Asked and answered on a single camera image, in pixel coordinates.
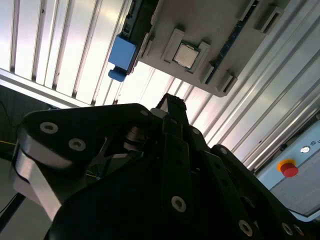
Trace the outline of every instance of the blue clamp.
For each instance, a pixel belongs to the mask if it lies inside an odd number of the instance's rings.
[[[109,62],[115,65],[113,70],[110,70],[108,76],[119,82],[123,82],[126,78],[125,71],[128,70],[130,62],[134,56],[137,46],[119,35],[116,36],[114,44],[109,56]]]

